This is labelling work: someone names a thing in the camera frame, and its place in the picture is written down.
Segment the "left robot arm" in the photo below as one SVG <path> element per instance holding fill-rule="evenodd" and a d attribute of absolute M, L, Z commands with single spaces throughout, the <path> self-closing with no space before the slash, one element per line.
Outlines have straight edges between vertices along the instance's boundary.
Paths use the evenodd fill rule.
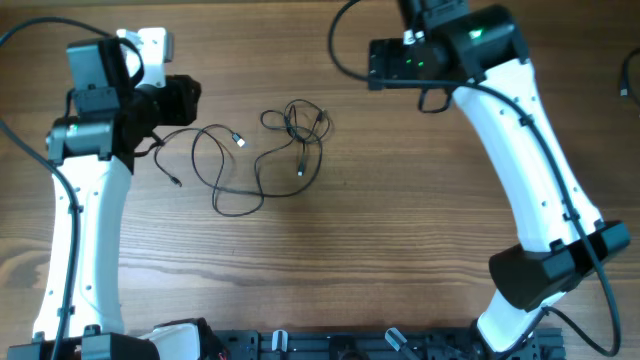
<path fill-rule="evenodd" d="M 32 339 L 12 359 L 203 359 L 219 348 L 201 319 L 125 332 L 118 292 L 121 220 L 138 146 L 196 117 L 200 85 L 167 75 L 172 36 L 119 30 L 69 45 L 74 81 L 47 136 L 56 207 L 46 292 Z"/>

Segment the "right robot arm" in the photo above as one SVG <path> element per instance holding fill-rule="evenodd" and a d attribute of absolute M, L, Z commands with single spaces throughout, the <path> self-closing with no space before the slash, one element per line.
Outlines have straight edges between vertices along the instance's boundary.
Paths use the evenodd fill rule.
<path fill-rule="evenodd" d="M 405 32 L 370 46 L 373 89 L 441 90 L 479 136 L 511 205 L 518 242 L 490 258 L 496 291 L 476 329 L 505 357 L 559 299 L 596 276 L 612 326 L 621 319 L 605 263 L 630 236 L 582 191 L 539 98 L 534 66 L 509 10 L 464 1 L 403 1 Z"/>

